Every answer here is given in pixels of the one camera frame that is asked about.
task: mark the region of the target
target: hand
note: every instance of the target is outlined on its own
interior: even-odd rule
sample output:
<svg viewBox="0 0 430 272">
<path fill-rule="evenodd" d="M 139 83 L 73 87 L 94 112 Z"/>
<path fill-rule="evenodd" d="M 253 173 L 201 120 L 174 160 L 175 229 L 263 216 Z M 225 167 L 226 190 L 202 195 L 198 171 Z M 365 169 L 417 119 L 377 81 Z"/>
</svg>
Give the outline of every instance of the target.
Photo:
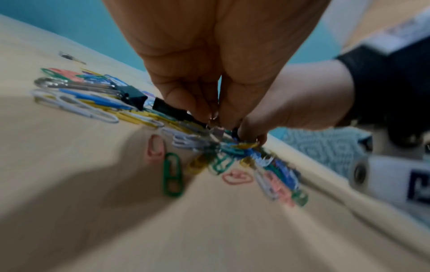
<svg viewBox="0 0 430 272">
<path fill-rule="evenodd" d="M 239 125 L 329 0 L 104 0 L 166 103 Z M 218 101 L 218 80 L 222 75 Z"/>
<path fill-rule="evenodd" d="M 265 143 L 267 132 L 279 126 L 322 130 L 336 125 L 353 103 L 353 79 L 340 61 L 287 65 L 238 134 Z"/>
</svg>

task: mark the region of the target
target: pile of paper clips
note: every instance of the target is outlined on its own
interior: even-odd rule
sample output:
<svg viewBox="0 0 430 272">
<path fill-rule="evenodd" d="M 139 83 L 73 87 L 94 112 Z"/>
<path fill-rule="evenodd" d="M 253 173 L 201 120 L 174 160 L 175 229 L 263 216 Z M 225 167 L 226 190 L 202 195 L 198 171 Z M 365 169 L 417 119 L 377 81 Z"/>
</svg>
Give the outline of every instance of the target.
<svg viewBox="0 0 430 272">
<path fill-rule="evenodd" d="M 227 131 L 216 125 L 203 127 L 190 121 L 179 121 L 148 106 L 139 111 L 120 101 L 108 89 L 79 92 L 61 86 L 56 89 L 53 86 L 49 88 L 36 89 L 30 93 L 37 103 L 60 107 L 100 121 L 117 123 L 123 120 L 145 125 L 154 130 L 160 129 L 162 134 L 172 138 L 174 147 L 199 152 L 200 154 L 187 165 L 186 170 L 190 174 L 197 175 L 209 169 L 214 175 L 220 175 L 229 185 L 248 184 L 255 180 L 271 200 L 300 207 L 308 201 L 307 193 L 299 187 L 300 173 L 294 167 L 273 152 L 262 148 L 258 142 L 241 142 L 235 131 Z M 164 193 L 171 197 L 182 195 L 184 183 L 181 160 L 177 154 L 166 152 L 160 135 L 153 134 L 150 137 L 146 158 L 151 162 L 163 161 Z M 172 159 L 176 161 L 175 174 L 171 174 Z M 235 161 L 239 161 L 242 167 L 252 170 L 254 174 L 237 168 L 228 172 Z"/>
</svg>

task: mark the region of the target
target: blue wall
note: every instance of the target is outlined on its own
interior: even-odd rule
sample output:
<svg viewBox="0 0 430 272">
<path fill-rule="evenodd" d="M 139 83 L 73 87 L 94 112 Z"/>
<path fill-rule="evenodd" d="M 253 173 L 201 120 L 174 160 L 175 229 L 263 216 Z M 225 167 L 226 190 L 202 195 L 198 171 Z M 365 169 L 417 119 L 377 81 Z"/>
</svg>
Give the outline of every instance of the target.
<svg viewBox="0 0 430 272">
<path fill-rule="evenodd" d="M 146 71 L 101 0 L 0 0 L 0 13 Z"/>
</svg>

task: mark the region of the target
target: table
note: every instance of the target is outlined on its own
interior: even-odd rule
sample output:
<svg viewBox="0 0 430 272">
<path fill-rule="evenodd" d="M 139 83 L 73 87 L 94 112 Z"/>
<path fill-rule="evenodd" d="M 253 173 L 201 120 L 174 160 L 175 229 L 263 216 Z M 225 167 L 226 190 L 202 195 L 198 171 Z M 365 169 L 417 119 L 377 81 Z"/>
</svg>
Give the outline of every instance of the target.
<svg viewBox="0 0 430 272">
<path fill-rule="evenodd" d="M 270 136 L 309 185 L 304 208 L 207 171 L 185 176 L 182 197 L 163 196 L 162 166 L 143 159 L 152 132 L 36 104 L 41 67 L 84 67 L 160 96 L 142 71 L 0 17 L 0 271 L 428 271 L 428 229 Z M 184 164 L 195 157 L 166 143 Z"/>
</svg>

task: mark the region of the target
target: patterned fabric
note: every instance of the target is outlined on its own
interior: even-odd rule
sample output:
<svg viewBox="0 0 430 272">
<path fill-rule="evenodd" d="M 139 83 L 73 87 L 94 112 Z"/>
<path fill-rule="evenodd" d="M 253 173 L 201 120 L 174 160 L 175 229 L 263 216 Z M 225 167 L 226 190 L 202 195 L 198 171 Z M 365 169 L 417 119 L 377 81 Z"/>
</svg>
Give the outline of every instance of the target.
<svg viewBox="0 0 430 272">
<path fill-rule="evenodd" d="M 365 155 L 358 140 L 369 136 L 355 128 L 282 130 L 283 134 L 277 129 L 272 135 L 344 177 L 348 176 L 351 163 Z"/>
</svg>

